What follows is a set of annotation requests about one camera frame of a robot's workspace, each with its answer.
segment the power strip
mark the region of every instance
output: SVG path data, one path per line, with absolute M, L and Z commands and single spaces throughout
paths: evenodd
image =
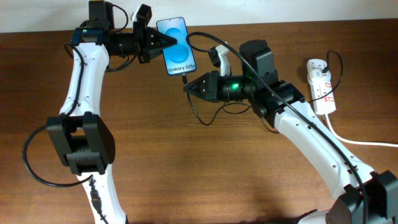
M 325 96 L 332 89 L 330 78 L 331 73 L 327 71 L 323 73 L 323 69 L 327 66 L 326 62 L 321 59 L 311 59 L 307 62 L 308 82 L 311 86 L 312 99 Z M 319 115 L 330 114 L 336 110 L 335 97 L 330 93 L 322 99 L 313 102 L 315 113 Z

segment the robotic arm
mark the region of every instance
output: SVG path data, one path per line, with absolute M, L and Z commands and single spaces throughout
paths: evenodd
M 134 13 L 133 32 L 115 32 L 112 4 L 90 1 L 90 19 L 77 27 L 72 35 L 73 72 L 61 116 L 47 121 L 47 130 L 64 166 L 83 183 L 95 223 L 128 223 L 116 194 L 112 164 L 115 158 L 114 138 L 100 118 L 100 96 L 103 76 L 111 56 L 134 55 L 140 63 L 160 55 L 177 43 L 174 38 L 147 27 L 152 16 L 149 6 L 142 5 Z M 239 51 L 255 67 L 261 78 L 283 99 L 321 129 L 354 165 L 365 183 L 370 198 L 368 223 L 392 223 L 398 213 L 398 180 L 389 171 L 377 174 L 349 152 L 315 116 L 303 95 L 292 85 L 278 79 L 272 52 L 265 40 L 244 43 Z M 184 91 L 211 102 L 248 99 L 253 111 L 287 136 L 308 158 L 326 182 L 334 206 L 324 212 L 313 212 L 296 223 L 362 223 L 363 200 L 358 181 L 341 156 L 318 132 L 285 107 L 272 93 L 257 82 L 243 65 L 243 75 L 232 76 L 226 58 L 228 49 L 218 46 L 209 53 L 221 72 L 212 71 L 184 86 Z M 82 129 L 84 135 L 75 133 Z
M 246 42 L 240 46 L 239 51 L 243 58 L 253 65 L 266 84 L 312 122 L 312 125 L 308 125 L 267 91 L 262 83 L 257 82 L 245 64 L 243 64 L 243 75 L 223 76 L 221 68 L 221 72 L 212 71 L 187 83 L 184 91 L 210 102 L 249 100 L 258 117 L 265 118 L 273 128 L 277 128 L 301 150 L 320 173 L 336 202 L 330 210 L 313 212 L 301 217 L 296 223 L 363 222 L 363 196 L 358 191 L 357 178 L 346 161 L 319 132 L 312 128 L 313 126 L 319 128 L 340 148 L 364 182 L 369 197 L 368 223 L 392 223 L 392 218 L 398 214 L 397 178 L 390 171 L 377 174 L 372 167 L 358 159 L 329 132 L 305 101 L 304 96 L 292 84 L 278 79 L 272 52 L 265 40 Z
M 47 122 L 62 164 L 70 167 L 79 180 L 93 176 L 83 187 L 97 224 L 128 223 L 113 182 L 114 139 L 100 118 L 101 87 L 109 59 L 113 55 L 135 55 L 140 63 L 148 63 L 164 48 L 177 43 L 174 38 L 147 27 L 152 13 L 144 4 L 134 14 L 133 32 L 113 32 L 112 6 L 109 2 L 90 1 L 90 20 L 77 27 L 72 35 L 72 44 L 78 52 L 73 51 L 72 78 L 60 114 L 72 113 L 49 118 Z M 77 129 L 82 129 L 84 135 L 74 135 Z

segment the white power strip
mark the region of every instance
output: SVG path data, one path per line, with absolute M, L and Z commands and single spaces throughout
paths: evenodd
M 328 66 L 326 62 L 320 59 L 311 59 L 307 62 L 307 70 L 308 70 L 307 77 L 308 77 L 308 82 L 310 83 L 311 86 L 311 94 L 313 100 L 325 96 L 327 93 L 331 92 L 332 90 L 330 83 L 331 79 L 330 71 L 327 71 L 326 73 L 322 72 L 326 66 Z M 316 114 L 323 116 L 323 119 L 326 121 L 330 132 L 340 141 L 347 142 L 350 144 L 359 144 L 367 146 L 398 147 L 398 144 L 392 144 L 392 143 L 352 141 L 337 135 L 337 133 L 335 133 L 335 130 L 333 130 L 333 128 L 331 127 L 331 123 L 328 116 L 328 114 L 336 110 L 335 97 L 333 96 L 333 93 L 330 93 L 329 95 L 323 97 L 322 99 L 315 100 L 313 102 L 313 107 L 315 109 Z
M 323 73 L 322 70 L 327 66 L 324 60 L 311 59 L 307 62 L 308 82 L 311 86 L 313 99 L 325 96 L 332 89 L 329 71 Z M 330 114 L 336 110 L 335 97 L 330 93 L 322 99 L 313 102 L 315 113 L 319 115 Z

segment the smartphone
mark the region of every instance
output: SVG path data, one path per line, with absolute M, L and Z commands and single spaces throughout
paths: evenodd
M 184 18 L 178 17 L 157 21 L 156 27 L 159 32 L 177 40 L 176 45 L 163 50 L 167 74 L 172 76 L 196 71 L 197 65 L 192 49 L 185 40 L 188 32 Z

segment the wooden table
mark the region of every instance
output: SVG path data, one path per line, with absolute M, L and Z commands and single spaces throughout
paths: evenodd
M 308 59 L 333 49 L 344 58 L 343 83 L 331 115 L 336 132 L 359 141 L 396 142 L 398 136 L 398 20 L 295 22 L 189 27 L 209 32 L 236 49 L 266 39 L 279 78 L 310 96 Z M 93 223 L 82 187 L 54 189 L 36 182 L 21 159 L 30 132 L 56 116 L 65 100 L 73 62 L 62 44 L 71 31 L 0 34 L 0 223 Z M 193 38 L 201 47 L 215 43 Z M 195 52 L 198 70 L 215 70 Z M 122 60 L 112 58 L 112 65 Z M 241 62 L 229 54 L 234 74 Z M 331 60 L 333 83 L 340 68 Z M 193 98 L 205 120 L 220 104 Z M 324 210 L 333 199 L 319 174 L 283 135 L 267 132 L 258 117 L 221 112 L 201 125 L 164 60 L 134 62 L 103 81 L 101 117 L 116 140 L 114 183 L 133 223 L 237 223 L 295 217 Z M 398 149 L 346 144 L 375 170 L 398 174 Z M 29 148 L 31 165 L 43 178 L 73 182 L 47 133 Z

